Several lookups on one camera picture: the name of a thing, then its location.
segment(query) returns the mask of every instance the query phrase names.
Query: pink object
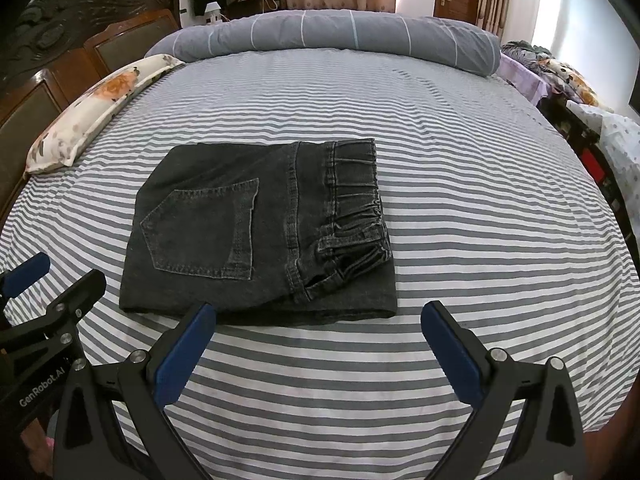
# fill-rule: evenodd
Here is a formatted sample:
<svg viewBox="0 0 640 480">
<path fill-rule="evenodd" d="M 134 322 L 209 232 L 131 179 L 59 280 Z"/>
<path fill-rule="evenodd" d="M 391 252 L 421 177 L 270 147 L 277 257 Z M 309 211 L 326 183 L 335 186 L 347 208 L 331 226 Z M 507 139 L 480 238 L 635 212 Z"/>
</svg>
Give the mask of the pink object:
<svg viewBox="0 0 640 480">
<path fill-rule="evenodd" d="M 544 79 L 503 53 L 500 53 L 500 66 L 496 75 L 515 86 L 534 106 L 540 99 L 551 94 L 551 86 Z"/>
</svg>

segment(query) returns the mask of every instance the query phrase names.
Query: black denim pants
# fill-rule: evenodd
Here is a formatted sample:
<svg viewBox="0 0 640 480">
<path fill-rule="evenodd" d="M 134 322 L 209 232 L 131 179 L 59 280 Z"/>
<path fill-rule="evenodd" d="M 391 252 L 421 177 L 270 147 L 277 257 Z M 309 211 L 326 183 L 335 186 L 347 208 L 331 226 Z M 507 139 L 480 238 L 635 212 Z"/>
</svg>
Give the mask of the black denim pants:
<svg viewBox="0 0 640 480">
<path fill-rule="evenodd" d="M 393 316 L 374 141 L 172 149 L 136 197 L 120 307 L 205 302 L 232 324 Z"/>
</svg>

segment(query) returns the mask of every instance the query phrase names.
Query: striped gray duvet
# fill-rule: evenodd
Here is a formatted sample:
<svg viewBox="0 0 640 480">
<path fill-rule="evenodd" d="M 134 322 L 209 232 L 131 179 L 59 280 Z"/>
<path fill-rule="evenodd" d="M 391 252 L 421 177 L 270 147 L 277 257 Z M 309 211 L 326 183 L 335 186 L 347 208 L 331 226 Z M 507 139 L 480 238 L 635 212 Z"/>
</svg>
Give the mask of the striped gray duvet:
<svg viewBox="0 0 640 480">
<path fill-rule="evenodd" d="M 221 479 L 424 478 L 469 413 L 420 333 L 428 300 L 517 359 L 564 358 L 585 427 L 606 422 L 640 360 L 638 276 L 612 213 L 514 89 L 407 57 L 247 52 L 165 76 L 74 167 L 27 184 L 0 237 L 0 266 L 42 250 L 52 268 L 8 314 L 36 316 L 100 269 L 107 292 L 79 325 L 89 358 L 148 348 L 174 322 L 124 315 L 118 288 L 136 192 L 169 149 L 348 137 L 376 139 L 399 313 L 295 329 L 220 326 L 167 408 L 205 468 Z M 484 473 L 506 450 L 517 411 Z"/>
</svg>

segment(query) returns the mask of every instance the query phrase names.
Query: silver bolt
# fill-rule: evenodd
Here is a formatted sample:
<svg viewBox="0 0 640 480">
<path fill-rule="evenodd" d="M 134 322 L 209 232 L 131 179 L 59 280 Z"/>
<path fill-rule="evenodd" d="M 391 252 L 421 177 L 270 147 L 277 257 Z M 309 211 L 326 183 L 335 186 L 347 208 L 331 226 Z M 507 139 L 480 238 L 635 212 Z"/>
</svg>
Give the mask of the silver bolt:
<svg viewBox="0 0 640 480">
<path fill-rule="evenodd" d="M 562 362 L 561 358 L 552 357 L 551 358 L 551 366 L 553 368 L 555 368 L 556 370 L 562 370 L 564 368 L 564 363 Z"/>
<path fill-rule="evenodd" d="M 71 367 L 77 372 L 79 370 L 82 370 L 84 367 L 86 366 L 86 361 L 82 358 L 76 359 Z"/>
<path fill-rule="evenodd" d="M 506 361 L 507 357 L 509 357 L 509 354 L 507 354 L 507 352 L 505 352 L 502 348 L 494 348 L 493 350 L 491 350 L 490 355 L 494 361 L 499 362 Z"/>
<path fill-rule="evenodd" d="M 144 350 L 135 350 L 131 352 L 129 356 L 129 361 L 132 363 L 141 363 L 146 359 L 146 352 Z"/>
</svg>

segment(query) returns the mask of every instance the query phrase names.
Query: blue gripper pad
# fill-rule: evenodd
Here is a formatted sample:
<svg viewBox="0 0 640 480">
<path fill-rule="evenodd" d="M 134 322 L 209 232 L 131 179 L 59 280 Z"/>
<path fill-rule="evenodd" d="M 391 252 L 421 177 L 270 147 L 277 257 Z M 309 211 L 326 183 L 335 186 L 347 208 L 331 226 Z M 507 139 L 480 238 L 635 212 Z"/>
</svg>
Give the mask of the blue gripper pad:
<svg viewBox="0 0 640 480">
<path fill-rule="evenodd" d="M 31 285 L 49 272 L 51 261 L 45 253 L 38 253 L 6 273 L 2 281 L 2 294 L 6 298 L 17 298 Z"/>
<path fill-rule="evenodd" d="M 422 308 L 420 327 L 458 400 L 478 408 L 484 398 L 480 370 L 431 303 Z"/>
<path fill-rule="evenodd" d="M 178 400 L 215 331 L 216 311 L 210 304 L 204 304 L 156 370 L 157 406 L 164 408 Z"/>
</svg>

